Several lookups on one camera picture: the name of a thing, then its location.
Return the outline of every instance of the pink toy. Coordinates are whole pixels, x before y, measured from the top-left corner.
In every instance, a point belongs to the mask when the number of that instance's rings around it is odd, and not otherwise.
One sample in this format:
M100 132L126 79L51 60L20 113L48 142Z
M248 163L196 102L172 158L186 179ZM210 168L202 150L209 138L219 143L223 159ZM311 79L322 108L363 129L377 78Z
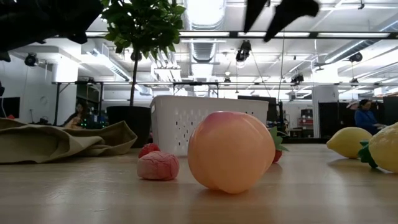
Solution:
M137 175L147 180L172 180L178 175L177 157L166 152L152 151L137 163Z
M275 144L257 118L215 112L192 133L188 164L194 178L209 189L238 194L250 189L271 166Z
M160 151L159 146L154 143L146 144L144 147L142 147L141 151L139 151L138 159L153 151Z

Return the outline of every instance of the table surface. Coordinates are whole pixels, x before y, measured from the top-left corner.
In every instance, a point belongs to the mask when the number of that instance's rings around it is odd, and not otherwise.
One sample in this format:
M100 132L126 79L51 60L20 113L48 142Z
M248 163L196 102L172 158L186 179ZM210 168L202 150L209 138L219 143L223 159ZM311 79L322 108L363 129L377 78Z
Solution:
M135 154L0 166L0 223L398 223L398 175L324 145L286 145L251 190L206 190L180 159L177 180L136 175Z

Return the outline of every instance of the blue shirt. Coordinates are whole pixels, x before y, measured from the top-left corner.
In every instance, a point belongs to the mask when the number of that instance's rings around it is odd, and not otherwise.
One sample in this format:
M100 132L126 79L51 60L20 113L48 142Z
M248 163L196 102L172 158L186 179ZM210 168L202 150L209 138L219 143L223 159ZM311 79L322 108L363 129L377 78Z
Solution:
M363 128L371 134L376 134L378 132L377 127L374 126L374 124L377 124L377 121L372 111L358 109L355 111L354 118L357 127Z

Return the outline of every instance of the toy lemon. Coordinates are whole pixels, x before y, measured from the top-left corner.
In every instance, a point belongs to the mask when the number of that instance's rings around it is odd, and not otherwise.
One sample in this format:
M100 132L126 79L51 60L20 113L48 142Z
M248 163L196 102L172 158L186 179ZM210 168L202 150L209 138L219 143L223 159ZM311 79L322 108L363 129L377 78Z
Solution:
M362 128L348 127L336 132L326 143L327 147L338 154L350 158L358 158L358 152L362 149L361 141L370 140L372 134Z
M398 123L375 134L369 141L369 151L380 168L398 173Z

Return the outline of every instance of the orange ball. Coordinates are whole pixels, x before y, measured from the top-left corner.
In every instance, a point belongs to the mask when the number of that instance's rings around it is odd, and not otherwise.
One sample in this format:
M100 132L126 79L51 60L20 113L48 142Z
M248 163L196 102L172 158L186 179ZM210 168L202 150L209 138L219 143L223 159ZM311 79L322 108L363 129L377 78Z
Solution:
M250 189L270 167L275 145L267 128L246 113L220 111L206 117L188 145L194 178L212 190L238 194Z

